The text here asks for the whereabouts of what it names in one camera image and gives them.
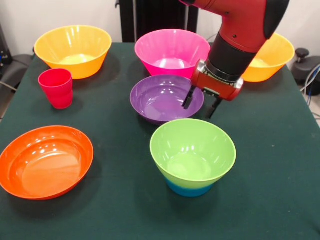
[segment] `floor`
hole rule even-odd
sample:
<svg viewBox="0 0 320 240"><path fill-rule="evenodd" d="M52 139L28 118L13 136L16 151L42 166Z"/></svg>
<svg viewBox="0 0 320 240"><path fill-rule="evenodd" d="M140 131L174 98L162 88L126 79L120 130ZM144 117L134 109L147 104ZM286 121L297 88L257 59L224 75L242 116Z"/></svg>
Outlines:
<svg viewBox="0 0 320 240"><path fill-rule="evenodd" d="M14 97L14 93L11 93L4 102L0 103L0 123L1 123L1 120L4 117L4 115L6 114L6 111L9 107L10 102L13 97ZM314 113L314 118L316 119L316 121L320 127L320 95L313 96L311 98L309 108L310 108L311 112Z"/></svg>

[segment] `white wall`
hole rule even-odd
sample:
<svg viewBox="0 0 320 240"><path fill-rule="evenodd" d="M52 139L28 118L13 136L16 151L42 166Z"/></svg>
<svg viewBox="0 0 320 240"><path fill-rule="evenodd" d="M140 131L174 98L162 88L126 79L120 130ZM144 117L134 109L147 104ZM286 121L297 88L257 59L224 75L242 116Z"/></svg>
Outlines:
<svg viewBox="0 0 320 240"><path fill-rule="evenodd" d="M221 23L220 16L201 10L197 32L209 38L219 31ZM310 55L320 55L319 23L320 0L290 0L276 32L289 39L296 49L303 47L309 49Z"/></svg>
<svg viewBox="0 0 320 240"><path fill-rule="evenodd" d="M44 33L66 25L92 25L121 42L115 0L0 0L0 22L12 55L31 54Z"/></svg>
<svg viewBox="0 0 320 240"><path fill-rule="evenodd" d="M102 28L113 42L122 41L120 9L115 9L115 0L0 0L0 22L13 55L31 53L42 34L72 24ZM220 16L201 10L197 32L209 38L219 31L221 22ZM318 22L320 0L291 0L276 32L295 48L305 47L311 55L320 55Z"/></svg>

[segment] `plastic cup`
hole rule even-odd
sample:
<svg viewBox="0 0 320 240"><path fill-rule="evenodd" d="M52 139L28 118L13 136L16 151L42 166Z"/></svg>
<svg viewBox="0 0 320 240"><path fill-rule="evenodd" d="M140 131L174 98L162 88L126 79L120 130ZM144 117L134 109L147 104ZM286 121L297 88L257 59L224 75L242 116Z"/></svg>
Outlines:
<svg viewBox="0 0 320 240"><path fill-rule="evenodd" d="M66 109L73 100L73 81L71 72L63 68L43 72L38 82L47 99L55 109Z"/></svg>

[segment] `plastic bowl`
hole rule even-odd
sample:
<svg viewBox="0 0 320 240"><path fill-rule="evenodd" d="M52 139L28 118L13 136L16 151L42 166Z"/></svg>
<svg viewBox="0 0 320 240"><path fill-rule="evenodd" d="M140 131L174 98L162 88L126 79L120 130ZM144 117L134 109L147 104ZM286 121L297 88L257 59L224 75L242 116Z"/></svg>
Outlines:
<svg viewBox="0 0 320 240"><path fill-rule="evenodd" d="M152 76L168 74L190 79L197 62L207 59L210 45L194 32L163 29L142 36L134 50Z"/></svg>
<svg viewBox="0 0 320 240"><path fill-rule="evenodd" d="M138 82L130 94L130 102L135 111L147 121L162 125L172 120L189 118L204 104L204 94L196 88L188 109L182 107L191 81L175 75L157 75Z"/></svg>
<svg viewBox="0 0 320 240"><path fill-rule="evenodd" d="M72 25L42 35L35 54L52 69L67 69L74 80L97 73L111 47L110 35L97 27Z"/></svg>
<svg viewBox="0 0 320 240"><path fill-rule="evenodd" d="M274 33L257 53L245 73L246 82L263 82L270 79L295 56L295 48L285 37Z"/></svg>
<svg viewBox="0 0 320 240"><path fill-rule="evenodd" d="M150 151L168 186L185 197L208 192L236 161L236 147L222 129L190 118L160 126Z"/></svg>
<svg viewBox="0 0 320 240"><path fill-rule="evenodd" d="M45 126L15 139L0 156L0 185L23 199L48 200L73 189L94 157L90 139L68 126Z"/></svg>

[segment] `table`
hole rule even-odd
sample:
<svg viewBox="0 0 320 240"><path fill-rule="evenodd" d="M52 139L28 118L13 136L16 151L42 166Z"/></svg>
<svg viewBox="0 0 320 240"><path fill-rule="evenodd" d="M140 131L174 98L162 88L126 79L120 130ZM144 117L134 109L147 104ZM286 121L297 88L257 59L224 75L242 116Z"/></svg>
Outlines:
<svg viewBox="0 0 320 240"><path fill-rule="evenodd" d="M56 199L29 201L1 189L1 240L320 239L320 130L287 67L222 102L210 121L231 136L237 159L198 198L173 193L153 163L157 127L129 100L148 75L132 43L114 43L96 75L75 81L65 110L52 108L38 86L47 69L33 60L0 123L0 151L32 129L66 125L92 140L93 164ZM206 97L195 118L212 101Z"/></svg>

